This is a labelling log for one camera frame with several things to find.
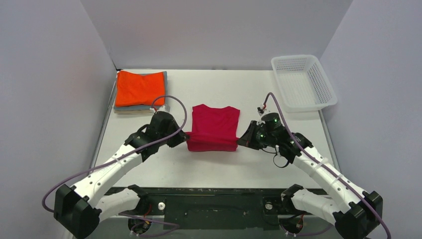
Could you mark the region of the red t shirt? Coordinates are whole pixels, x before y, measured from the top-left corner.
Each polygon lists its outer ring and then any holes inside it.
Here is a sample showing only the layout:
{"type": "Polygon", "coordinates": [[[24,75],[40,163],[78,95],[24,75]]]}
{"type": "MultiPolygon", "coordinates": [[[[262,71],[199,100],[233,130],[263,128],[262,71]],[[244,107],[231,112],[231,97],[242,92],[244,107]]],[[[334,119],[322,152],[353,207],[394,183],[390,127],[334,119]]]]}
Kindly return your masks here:
{"type": "Polygon", "coordinates": [[[205,104],[193,107],[192,130],[187,148],[191,152],[237,150],[236,131],[240,110],[234,107],[211,108],[205,104]]]}

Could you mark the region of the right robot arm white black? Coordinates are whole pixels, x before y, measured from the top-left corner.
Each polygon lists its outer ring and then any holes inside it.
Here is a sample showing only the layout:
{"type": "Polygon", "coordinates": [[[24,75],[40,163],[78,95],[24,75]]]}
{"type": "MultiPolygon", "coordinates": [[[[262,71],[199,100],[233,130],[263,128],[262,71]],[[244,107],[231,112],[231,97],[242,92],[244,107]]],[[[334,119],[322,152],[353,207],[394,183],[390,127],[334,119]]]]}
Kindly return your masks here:
{"type": "Polygon", "coordinates": [[[317,195],[294,184],[281,194],[281,206],[286,213],[313,214],[333,225],[344,239],[363,239],[380,225],[382,197],[350,182],[306,137],[288,132],[277,113],[251,121],[237,144],[255,150],[275,149],[277,156],[305,172],[328,194],[317,195]]]}

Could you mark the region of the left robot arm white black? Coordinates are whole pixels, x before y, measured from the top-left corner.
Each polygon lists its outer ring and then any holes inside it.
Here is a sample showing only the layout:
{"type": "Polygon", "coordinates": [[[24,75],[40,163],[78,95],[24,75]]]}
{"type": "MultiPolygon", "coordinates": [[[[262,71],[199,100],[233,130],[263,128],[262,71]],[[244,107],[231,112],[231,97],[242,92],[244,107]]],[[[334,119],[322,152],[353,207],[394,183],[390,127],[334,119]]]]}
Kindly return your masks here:
{"type": "Polygon", "coordinates": [[[109,196],[106,192],[161,146],[173,148],[188,139],[170,113],[156,112],[151,122],[132,133],[105,164],[93,168],[92,173],[71,187],[62,184],[57,189],[54,218],[75,238],[85,239],[107,218],[129,210],[143,214],[148,200],[137,193],[136,187],[109,196]]]}

